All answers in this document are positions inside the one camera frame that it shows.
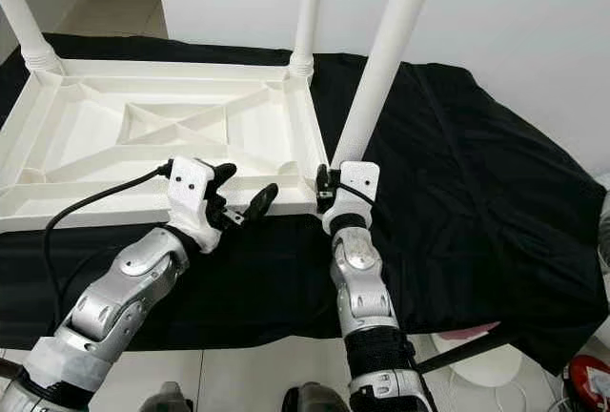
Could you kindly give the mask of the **white plastic table top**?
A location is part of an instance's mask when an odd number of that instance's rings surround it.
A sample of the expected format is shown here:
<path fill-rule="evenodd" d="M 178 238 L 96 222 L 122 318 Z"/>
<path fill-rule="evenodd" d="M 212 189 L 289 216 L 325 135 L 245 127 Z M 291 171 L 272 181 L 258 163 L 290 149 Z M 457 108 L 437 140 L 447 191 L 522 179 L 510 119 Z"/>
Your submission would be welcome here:
<path fill-rule="evenodd" d="M 286 67 L 66 59 L 28 77 L 1 129 L 0 232 L 39 232 L 174 156 L 233 163 L 233 210 L 277 185 L 272 216 L 313 215 L 330 163 L 309 81 Z"/>

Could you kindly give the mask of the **white plastic table leg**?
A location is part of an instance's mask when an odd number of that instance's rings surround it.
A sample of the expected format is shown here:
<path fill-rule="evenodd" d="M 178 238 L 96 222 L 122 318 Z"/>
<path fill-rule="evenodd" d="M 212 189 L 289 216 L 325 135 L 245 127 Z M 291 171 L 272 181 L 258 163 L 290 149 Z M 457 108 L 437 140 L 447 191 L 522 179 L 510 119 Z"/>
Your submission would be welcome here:
<path fill-rule="evenodd" d="M 31 72 L 56 73 L 64 75 L 64 64 L 44 37 L 33 10 L 26 0 L 0 0 L 6 20 L 16 36 L 19 51 Z"/>
<path fill-rule="evenodd" d="M 385 3 L 369 59 L 332 156 L 332 168 L 345 162 L 360 162 L 365 155 L 426 1 L 388 0 Z"/>
<path fill-rule="evenodd" d="M 321 0 L 300 0 L 294 45 L 287 65 L 288 72 L 292 76 L 302 79 L 313 76 L 319 8 L 321 8 Z"/>

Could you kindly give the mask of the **black table cloth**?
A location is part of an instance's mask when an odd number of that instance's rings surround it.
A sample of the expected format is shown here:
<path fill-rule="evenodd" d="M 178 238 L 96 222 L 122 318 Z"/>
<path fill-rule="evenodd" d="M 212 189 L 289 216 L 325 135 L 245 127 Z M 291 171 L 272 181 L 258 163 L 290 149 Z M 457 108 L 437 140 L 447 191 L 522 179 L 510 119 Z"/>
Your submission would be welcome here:
<path fill-rule="evenodd" d="M 48 34 L 72 59 L 286 65 L 288 50 L 149 37 Z M 330 152 L 366 57 L 315 55 L 311 94 Z M 561 146 L 454 65 L 402 63 L 367 149 L 380 167 L 372 235 L 399 323 L 411 334 L 485 323 L 560 373 L 610 315 L 597 254 L 606 196 Z M 314 216 L 269 216 L 193 257 L 128 348 L 213 350 L 339 338 L 330 238 Z M 52 260 L 75 300 L 153 224 L 57 229 Z M 30 350 L 52 322 L 42 233 L 0 235 L 0 348 Z"/>

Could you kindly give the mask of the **grey left robot leg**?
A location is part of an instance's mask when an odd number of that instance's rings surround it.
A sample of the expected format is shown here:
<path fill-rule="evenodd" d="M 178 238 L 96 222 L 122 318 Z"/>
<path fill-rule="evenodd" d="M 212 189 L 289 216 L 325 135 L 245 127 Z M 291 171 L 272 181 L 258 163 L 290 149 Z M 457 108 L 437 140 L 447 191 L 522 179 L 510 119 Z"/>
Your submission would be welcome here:
<path fill-rule="evenodd" d="M 184 396 L 177 381 L 165 381 L 140 403 L 138 412 L 194 412 L 194 402 Z"/>

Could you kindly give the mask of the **grey robot leg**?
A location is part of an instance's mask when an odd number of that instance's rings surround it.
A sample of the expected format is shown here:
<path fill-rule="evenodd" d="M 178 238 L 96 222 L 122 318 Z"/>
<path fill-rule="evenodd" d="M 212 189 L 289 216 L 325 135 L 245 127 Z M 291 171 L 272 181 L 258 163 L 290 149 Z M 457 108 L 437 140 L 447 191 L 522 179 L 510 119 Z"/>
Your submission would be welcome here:
<path fill-rule="evenodd" d="M 194 412 L 194 402 L 184 396 L 177 381 L 165 381 L 140 403 L 138 412 Z"/>
<path fill-rule="evenodd" d="M 310 381 L 289 387 L 280 412 L 352 412 L 352 409 L 332 387 Z"/>

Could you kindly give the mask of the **grey right robot leg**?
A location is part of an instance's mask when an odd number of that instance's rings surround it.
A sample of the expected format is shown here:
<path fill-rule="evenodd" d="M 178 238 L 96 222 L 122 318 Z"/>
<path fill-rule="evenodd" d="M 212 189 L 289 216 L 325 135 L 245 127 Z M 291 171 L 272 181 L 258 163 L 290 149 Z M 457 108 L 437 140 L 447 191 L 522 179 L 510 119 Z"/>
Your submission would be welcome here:
<path fill-rule="evenodd" d="M 310 381 L 289 387 L 280 412 L 352 412 L 352 409 L 332 387 Z"/>

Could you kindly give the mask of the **white electric fan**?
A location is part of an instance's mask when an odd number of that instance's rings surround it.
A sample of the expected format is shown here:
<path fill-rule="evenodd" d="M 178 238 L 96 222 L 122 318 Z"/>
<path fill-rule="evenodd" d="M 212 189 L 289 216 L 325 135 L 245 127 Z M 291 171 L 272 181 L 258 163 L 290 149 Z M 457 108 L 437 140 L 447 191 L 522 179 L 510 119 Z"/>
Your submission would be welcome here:
<path fill-rule="evenodd" d="M 601 272 L 610 276 L 610 189 L 606 190 L 599 210 L 597 251 Z"/>

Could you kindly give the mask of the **red round object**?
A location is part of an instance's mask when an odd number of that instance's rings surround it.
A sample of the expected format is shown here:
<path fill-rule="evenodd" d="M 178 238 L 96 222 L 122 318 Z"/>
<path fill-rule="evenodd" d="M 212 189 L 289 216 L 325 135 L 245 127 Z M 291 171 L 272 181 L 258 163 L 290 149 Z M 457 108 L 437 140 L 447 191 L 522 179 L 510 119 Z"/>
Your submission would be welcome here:
<path fill-rule="evenodd" d="M 567 412 L 610 412 L 610 364 L 576 355 L 563 369 Z"/>

